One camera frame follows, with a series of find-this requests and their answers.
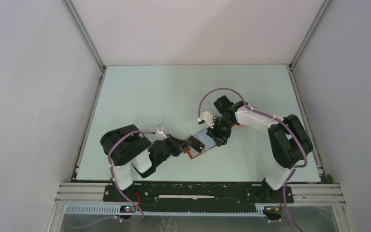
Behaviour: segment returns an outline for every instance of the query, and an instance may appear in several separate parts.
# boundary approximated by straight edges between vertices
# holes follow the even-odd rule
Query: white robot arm
[[[234,125],[247,125],[270,137],[272,153],[275,163],[264,182],[273,190],[280,189],[287,180],[294,167],[304,159],[298,145],[292,138],[288,138],[288,132],[281,125],[285,123],[298,138],[306,155],[309,154],[313,145],[303,128],[300,120],[295,115],[288,117],[271,116],[250,105],[244,105],[242,101],[232,103],[226,96],[218,98],[214,106],[222,114],[219,118],[212,118],[209,112],[202,112],[199,123],[208,122],[207,135],[214,139],[217,146],[227,143]]]

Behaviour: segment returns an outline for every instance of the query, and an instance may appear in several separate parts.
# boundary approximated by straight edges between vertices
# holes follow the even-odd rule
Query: enclosure
[[[288,183],[293,222],[371,231],[371,2],[361,0],[0,3],[0,231],[292,231],[264,220],[279,203],[113,219],[130,203],[104,201],[111,173],[102,135],[163,125],[185,139],[206,128],[199,102],[219,87],[304,125],[314,150]],[[218,91],[202,109],[216,112],[222,95],[240,100]],[[237,129],[226,146],[132,176],[255,188],[274,162],[269,140]],[[148,195],[138,193],[140,207]]]

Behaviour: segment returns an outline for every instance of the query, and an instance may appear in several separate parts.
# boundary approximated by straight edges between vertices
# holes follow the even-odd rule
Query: white wall
[[[99,76],[62,1],[0,1],[0,232],[44,230]]]
[[[287,64],[323,0],[75,0],[106,65]]]
[[[329,173],[371,231],[371,1],[333,1],[295,74]]]

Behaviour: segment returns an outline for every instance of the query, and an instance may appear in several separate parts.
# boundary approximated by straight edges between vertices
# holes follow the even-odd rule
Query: table surface
[[[108,131],[135,124],[142,131],[164,132],[185,139],[207,127],[197,123],[198,105],[209,91],[232,88],[245,100],[271,115],[300,116],[297,99],[285,65],[176,65],[109,66],[81,157],[77,180],[109,180],[107,156],[100,138]],[[206,98],[201,111],[219,115],[214,101],[222,96],[239,101],[221,90]],[[319,182],[313,154],[308,166],[298,169],[292,182]],[[190,159],[170,157],[157,171],[142,179],[132,168],[134,180],[150,181],[262,181],[274,163],[267,134],[252,128],[233,130],[227,145]]]

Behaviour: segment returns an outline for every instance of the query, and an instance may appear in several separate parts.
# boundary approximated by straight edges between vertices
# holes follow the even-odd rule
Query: white panel
[[[107,156],[100,138],[108,131],[135,124],[143,131],[164,132],[186,139],[207,125],[197,123],[198,105],[210,90],[229,87],[246,101],[272,115],[300,116],[300,110],[285,65],[175,65],[109,66],[90,126],[77,174],[78,180],[109,180]],[[206,98],[202,110],[219,113],[214,101],[230,91],[218,91]],[[319,181],[315,160],[298,169],[292,181]],[[187,154],[170,157],[146,178],[150,181],[262,181],[271,170],[268,133],[252,128],[232,132],[227,145],[216,147],[198,158]],[[143,180],[132,169],[134,180]]]
[[[0,1],[0,232],[44,230],[99,76],[62,1]]]
[[[357,231],[371,231],[371,1],[333,1],[295,71]]]
[[[106,65],[290,63],[323,0],[75,0]]]

